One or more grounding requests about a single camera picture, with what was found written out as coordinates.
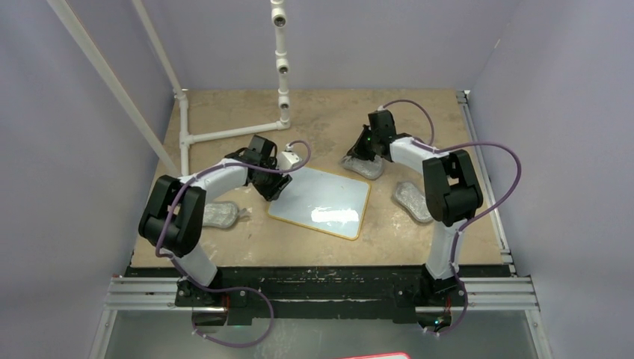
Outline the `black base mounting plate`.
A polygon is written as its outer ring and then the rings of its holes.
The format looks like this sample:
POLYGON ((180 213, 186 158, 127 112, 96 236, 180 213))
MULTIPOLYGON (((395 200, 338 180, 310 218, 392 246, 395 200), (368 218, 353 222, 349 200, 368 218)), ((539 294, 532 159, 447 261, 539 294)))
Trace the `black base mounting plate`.
POLYGON ((205 292, 175 269, 126 270, 124 277, 176 278, 175 305, 201 328, 254 319, 381 319, 443 328, 464 304, 455 280, 432 280, 422 266, 223 267, 205 292))

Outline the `aluminium extrusion rail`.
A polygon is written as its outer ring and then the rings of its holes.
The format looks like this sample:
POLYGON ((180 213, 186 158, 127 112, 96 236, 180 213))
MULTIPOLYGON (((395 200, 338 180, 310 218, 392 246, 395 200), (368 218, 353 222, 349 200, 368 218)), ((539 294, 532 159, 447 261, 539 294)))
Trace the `aluminium extrusion rail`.
MULTIPOLYGON (((540 307, 529 277, 465 277, 468 309, 472 311, 510 311, 525 313, 529 333, 538 358, 553 356, 542 328, 540 307)), ((114 277, 103 304, 103 312, 90 358, 104 358, 113 325, 120 311, 191 310, 175 305, 174 277, 114 277)))

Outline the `yellow framed whiteboard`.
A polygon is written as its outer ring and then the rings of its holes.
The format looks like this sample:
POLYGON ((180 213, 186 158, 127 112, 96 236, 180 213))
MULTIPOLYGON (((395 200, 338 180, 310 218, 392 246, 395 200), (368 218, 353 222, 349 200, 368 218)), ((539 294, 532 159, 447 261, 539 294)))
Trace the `yellow framed whiteboard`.
POLYGON ((358 239, 369 202, 369 182, 304 167, 267 209, 269 217, 331 236, 358 239))

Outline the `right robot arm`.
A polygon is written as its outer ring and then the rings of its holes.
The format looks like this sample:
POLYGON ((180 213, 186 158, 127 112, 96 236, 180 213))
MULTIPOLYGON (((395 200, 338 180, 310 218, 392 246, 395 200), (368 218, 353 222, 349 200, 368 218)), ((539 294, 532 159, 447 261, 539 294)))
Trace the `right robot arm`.
POLYGON ((388 110, 373 111, 368 118, 347 155, 366 161, 380 157, 422 175, 434 234, 425 263, 430 278, 421 282, 419 293, 425 302, 438 304, 449 294, 445 280, 459 271, 461 227, 476 216, 484 202, 472 159, 466 150, 439 150, 407 133, 398 134, 388 110))

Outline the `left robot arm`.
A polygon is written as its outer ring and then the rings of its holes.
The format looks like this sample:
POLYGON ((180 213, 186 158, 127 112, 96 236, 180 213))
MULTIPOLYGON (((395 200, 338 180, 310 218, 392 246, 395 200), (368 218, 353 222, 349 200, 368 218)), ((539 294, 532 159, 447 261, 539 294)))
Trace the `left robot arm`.
POLYGON ((254 135, 248 146, 231 152, 216 165, 192 175, 159 177, 141 215, 138 233, 159 258, 169 259, 194 286, 203 305, 217 304, 223 286, 214 280, 218 267, 200 246, 205 207, 235 188, 253 186, 264 200, 277 200, 292 181, 291 172, 308 161, 293 150, 254 135))

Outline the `grey eraser pad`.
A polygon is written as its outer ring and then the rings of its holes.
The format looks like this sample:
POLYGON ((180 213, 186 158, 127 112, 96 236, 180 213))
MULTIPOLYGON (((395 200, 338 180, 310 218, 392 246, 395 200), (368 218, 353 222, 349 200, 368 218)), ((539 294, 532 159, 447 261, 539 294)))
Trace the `grey eraser pad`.
POLYGON ((203 210, 203 226, 219 229, 231 228, 238 220, 245 217, 248 211, 240 208, 235 202, 223 201, 208 203, 203 210))
POLYGON ((368 180, 376 180, 384 172, 384 160, 376 156, 374 160, 362 160, 352 156, 343 156, 339 164, 346 170, 352 171, 368 180))
POLYGON ((426 224, 433 221, 423 191, 413 182, 398 182, 392 199, 415 221, 426 224))

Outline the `red edged object bottom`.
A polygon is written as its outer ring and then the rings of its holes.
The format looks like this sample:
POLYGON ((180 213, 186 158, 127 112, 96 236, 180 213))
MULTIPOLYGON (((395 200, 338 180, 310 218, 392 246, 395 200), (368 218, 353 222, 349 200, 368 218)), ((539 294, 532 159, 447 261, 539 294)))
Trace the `red edged object bottom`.
POLYGON ((410 359, 410 355, 404 352, 388 352, 372 355, 355 355, 341 359, 410 359))

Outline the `white PVC pipe frame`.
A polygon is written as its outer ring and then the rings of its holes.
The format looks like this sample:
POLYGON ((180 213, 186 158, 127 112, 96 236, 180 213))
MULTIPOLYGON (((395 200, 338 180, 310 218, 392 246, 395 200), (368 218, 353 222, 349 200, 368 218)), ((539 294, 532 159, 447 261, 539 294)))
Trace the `white PVC pipe frame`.
POLYGON ((229 129, 220 132, 209 132, 200 135, 192 135, 189 132, 189 101, 185 94, 185 90, 179 83, 176 72, 167 56, 162 45, 156 28, 150 19, 150 15, 142 1, 133 1, 132 5, 137 13, 145 32, 150 39, 150 44, 159 62, 162 65, 167 78, 173 88, 176 104, 179 109, 179 154, 180 169, 176 168, 176 163, 168 155, 164 146, 160 143, 154 131, 142 115, 134 100, 130 97, 122 82, 118 79, 116 73, 100 51, 99 47, 88 33, 82 21, 76 15, 68 1, 49 1, 48 5, 59 18, 62 25, 69 32, 70 36, 80 50, 89 60, 99 77, 104 81, 115 99, 119 102, 123 110, 129 116, 130 120, 138 128, 146 142, 158 156, 160 162, 170 171, 171 174, 180 173, 188 175, 190 173, 190 146, 197 143, 220 140, 225 138, 234 138, 241 135, 251 135, 259 132, 268 132, 275 130, 284 130, 291 127, 291 111, 290 111, 290 95, 289 95, 289 59, 286 46, 286 29, 288 27, 288 15, 286 12, 286 3, 283 0, 271 1, 271 23, 275 31, 275 67, 278 73, 278 108, 280 110, 280 119, 266 124, 255 126, 246 126, 237 129, 229 129))

